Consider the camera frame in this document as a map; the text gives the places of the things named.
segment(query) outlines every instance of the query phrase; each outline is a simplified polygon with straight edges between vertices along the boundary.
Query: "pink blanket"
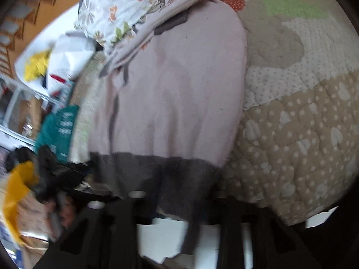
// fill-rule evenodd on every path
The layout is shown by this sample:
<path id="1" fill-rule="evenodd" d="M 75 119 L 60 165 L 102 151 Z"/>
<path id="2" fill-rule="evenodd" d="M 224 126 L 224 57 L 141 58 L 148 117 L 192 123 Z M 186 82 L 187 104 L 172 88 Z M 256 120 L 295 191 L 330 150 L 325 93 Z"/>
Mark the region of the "pink blanket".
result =
<path id="1" fill-rule="evenodd" d="M 89 151 L 114 194 L 146 190 L 161 175 L 161 211 L 198 221 L 238 130 L 247 41 L 227 4 L 167 1 L 105 68 Z M 187 22 L 153 34 L 188 8 Z"/>

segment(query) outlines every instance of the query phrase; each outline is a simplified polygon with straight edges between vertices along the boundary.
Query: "floral pillowcase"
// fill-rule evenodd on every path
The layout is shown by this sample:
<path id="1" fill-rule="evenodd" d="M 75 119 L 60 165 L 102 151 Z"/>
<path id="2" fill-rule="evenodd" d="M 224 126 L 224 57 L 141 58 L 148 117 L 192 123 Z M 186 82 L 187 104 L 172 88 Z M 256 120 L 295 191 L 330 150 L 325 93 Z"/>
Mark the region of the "floral pillowcase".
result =
<path id="1" fill-rule="evenodd" d="M 133 33 L 132 25 L 156 3 L 157 0 L 83 0 L 75 28 L 96 39 L 108 52 L 126 33 Z"/>

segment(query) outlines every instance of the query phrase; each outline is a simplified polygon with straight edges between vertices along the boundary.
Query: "yellow plastic bag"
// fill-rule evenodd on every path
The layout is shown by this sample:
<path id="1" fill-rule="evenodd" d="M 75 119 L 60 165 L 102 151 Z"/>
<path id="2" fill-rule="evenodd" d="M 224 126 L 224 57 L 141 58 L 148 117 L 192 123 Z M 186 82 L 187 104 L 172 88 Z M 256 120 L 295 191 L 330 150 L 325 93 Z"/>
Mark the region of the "yellow plastic bag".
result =
<path id="1" fill-rule="evenodd" d="M 37 182 L 38 177 L 34 174 L 34 164 L 31 161 L 18 164 L 9 175 L 2 211 L 4 221 L 14 241 L 19 245 L 23 245 L 24 242 L 17 226 L 17 206 L 30 192 L 28 187 L 37 184 Z"/>
<path id="2" fill-rule="evenodd" d="M 49 49 L 31 56 L 25 65 L 24 80 L 28 82 L 36 80 L 41 75 L 45 76 L 49 59 Z"/>

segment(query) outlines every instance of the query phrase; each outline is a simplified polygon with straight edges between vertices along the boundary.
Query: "clutter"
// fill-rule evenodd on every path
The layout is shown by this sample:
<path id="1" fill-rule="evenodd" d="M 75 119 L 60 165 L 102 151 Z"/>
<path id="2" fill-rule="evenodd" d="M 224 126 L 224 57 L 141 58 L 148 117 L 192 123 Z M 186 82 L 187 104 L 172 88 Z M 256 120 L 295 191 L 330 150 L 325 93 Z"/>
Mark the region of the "clutter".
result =
<path id="1" fill-rule="evenodd" d="M 2 206 L 4 214 L 4 221 L 9 228 L 9 231 L 13 239 L 19 245 L 24 245 L 24 240 L 21 238 L 19 227 L 18 227 L 18 208 L 22 206 L 22 201 L 28 202 L 31 198 L 30 187 L 34 186 L 38 182 L 38 177 L 34 173 L 34 164 L 31 161 L 27 161 L 18 164 L 9 175 L 5 200 Z M 38 215 L 41 210 L 36 210 L 35 214 Z M 34 215 L 28 220 L 29 222 L 35 222 Z M 42 231 L 39 234 L 47 235 L 47 232 Z"/>
<path id="2" fill-rule="evenodd" d="M 42 123 L 41 105 L 42 105 L 42 103 L 43 103 L 43 100 L 37 99 L 36 97 L 32 97 L 29 101 L 30 117 L 31 117 L 31 123 L 32 123 L 32 135 L 31 135 L 32 139 L 35 139 L 37 137 L 37 134 L 41 128 L 41 123 Z"/>
<path id="3" fill-rule="evenodd" d="M 47 49 L 31 56 L 25 65 L 24 80 L 36 80 L 40 76 L 46 75 L 46 70 L 49 62 L 50 50 Z"/>
<path id="4" fill-rule="evenodd" d="M 96 51 L 97 42 L 81 32 L 59 37 L 51 53 L 46 74 L 49 94 L 61 90 L 68 80 L 76 79 Z"/>
<path id="5" fill-rule="evenodd" d="M 60 164 L 47 145 L 38 150 L 39 183 L 33 187 L 36 199 L 46 206 L 50 239 L 56 241 L 68 228 L 76 214 L 90 201 L 106 201 L 112 197 L 100 191 L 81 192 L 77 187 L 94 169 L 92 162 Z"/>
<path id="6" fill-rule="evenodd" d="M 43 78 L 37 80 L 25 81 L 25 65 L 28 59 L 36 52 L 43 51 L 49 47 L 53 47 L 53 44 L 58 38 L 67 31 L 74 30 L 73 22 L 78 16 L 78 4 L 74 5 L 59 17 L 53 20 L 47 25 L 24 49 L 22 54 L 14 62 L 14 70 L 18 79 L 26 86 L 38 92 L 42 95 L 48 96 L 49 92 L 42 86 Z"/>
<path id="7" fill-rule="evenodd" d="M 63 88 L 61 89 L 60 95 L 58 97 L 60 103 L 51 110 L 52 113 L 57 113 L 60 109 L 65 108 L 69 104 L 74 87 L 75 82 L 73 81 L 66 81 L 63 84 Z"/>
<path id="8" fill-rule="evenodd" d="M 6 87 L 6 83 L 4 83 L 2 96 L 0 98 L 0 123 L 2 124 L 5 118 L 6 109 L 10 103 L 10 99 L 13 96 L 13 92 Z"/>
<path id="9" fill-rule="evenodd" d="M 18 133 L 27 137 L 32 136 L 31 120 L 29 120 L 28 114 L 30 110 L 30 104 L 27 100 L 21 100 L 19 103 L 19 117 L 18 117 Z"/>
<path id="10" fill-rule="evenodd" d="M 163 263 L 159 264 L 143 256 L 141 246 L 138 244 L 138 225 L 144 224 L 143 227 L 148 227 L 148 224 L 151 224 L 151 212 L 153 213 L 151 209 L 151 204 L 146 198 L 125 197 L 110 203 L 91 203 L 81 211 L 76 221 L 61 238 L 48 249 L 42 261 L 34 269 L 47 269 L 50 266 L 52 269 L 64 267 L 69 269 L 116 267 L 237 269 L 257 268 L 256 264 L 260 265 L 258 268 L 268 269 L 322 268 L 294 229 L 285 226 L 269 208 L 256 208 L 254 204 L 243 203 L 233 198 L 209 200 L 203 211 L 204 214 L 213 216 L 210 224 L 219 224 L 220 227 L 217 230 L 219 244 L 216 253 L 213 252 L 218 258 L 214 264 L 208 262 L 212 256 L 207 254 L 196 256 L 197 260 L 206 259 L 205 266 L 181 265 L 177 262 L 179 256 L 165 258 L 160 261 Z M 247 230 L 243 229 L 244 220 L 250 221 Z M 74 245 L 75 240 L 78 240 L 79 231 L 82 232 L 83 241 L 76 242 L 77 245 Z M 249 238 L 246 237 L 245 232 L 249 232 Z M 245 255 L 248 245 L 252 253 L 252 262 Z M 355 260 L 356 255 L 352 255 L 351 259 Z M 100 267 L 97 264 L 110 265 Z"/>
<path id="11" fill-rule="evenodd" d="M 59 162 L 67 163 L 78 109 L 78 106 L 71 105 L 59 110 L 56 114 L 51 113 L 45 117 L 36 139 L 36 153 L 41 146 L 47 145 Z"/>
<path id="12" fill-rule="evenodd" d="M 33 157 L 33 152 L 26 147 L 16 148 L 15 150 L 8 153 L 5 159 L 5 169 L 6 173 L 10 173 L 18 164 L 31 161 Z"/>

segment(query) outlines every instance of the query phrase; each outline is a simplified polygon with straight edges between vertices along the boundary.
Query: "beige quilt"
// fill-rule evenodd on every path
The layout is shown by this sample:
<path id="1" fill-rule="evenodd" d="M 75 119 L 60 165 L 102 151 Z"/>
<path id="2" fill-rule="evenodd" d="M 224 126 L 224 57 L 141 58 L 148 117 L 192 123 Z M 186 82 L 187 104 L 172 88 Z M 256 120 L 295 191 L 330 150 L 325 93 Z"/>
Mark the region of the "beige quilt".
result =
<path id="1" fill-rule="evenodd" d="M 247 31 L 248 69 L 221 194 L 304 221 L 358 173 L 359 37 L 335 0 L 222 1 Z"/>

